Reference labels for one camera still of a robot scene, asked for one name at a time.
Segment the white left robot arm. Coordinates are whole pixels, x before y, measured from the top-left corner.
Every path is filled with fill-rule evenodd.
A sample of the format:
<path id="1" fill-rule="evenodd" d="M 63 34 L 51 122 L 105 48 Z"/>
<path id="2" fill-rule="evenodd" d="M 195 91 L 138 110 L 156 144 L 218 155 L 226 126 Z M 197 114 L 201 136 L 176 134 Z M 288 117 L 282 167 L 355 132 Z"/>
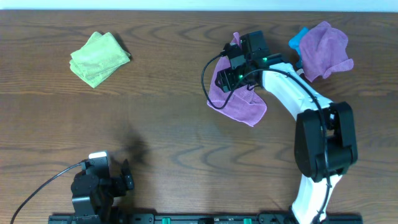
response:
<path id="1" fill-rule="evenodd" d="M 128 223 L 127 215 L 113 205 L 114 199 L 134 189 L 128 160 L 121 165 L 121 174 L 111 177 L 107 157 L 87 159 L 82 171 L 71 185 L 72 204 L 77 223 Z"/>

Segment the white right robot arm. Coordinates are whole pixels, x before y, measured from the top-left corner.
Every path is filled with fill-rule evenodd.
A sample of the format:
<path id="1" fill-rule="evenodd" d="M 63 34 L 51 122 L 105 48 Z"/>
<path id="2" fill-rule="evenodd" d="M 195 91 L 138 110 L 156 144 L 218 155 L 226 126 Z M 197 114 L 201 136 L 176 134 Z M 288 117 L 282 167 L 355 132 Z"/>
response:
<path id="1" fill-rule="evenodd" d="M 289 214 L 268 214 L 266 218 L 285 223 L 362 223 L 360 215 L 325 213 L 334 186 L 358 159 L 350 105 L 321 96 L 279 54 L 254 58 L 221 53 L 217 59 L 226 66 L 216 71 L 215 86 L 228 96 L 221 106 L 214 94 L 208 96 L 214 109 L 241 111 L 229 99 L 244 86 L 258 84 L 272 93 L 296 122 L 294 154 L 302 173 L 298 195 Z"/>

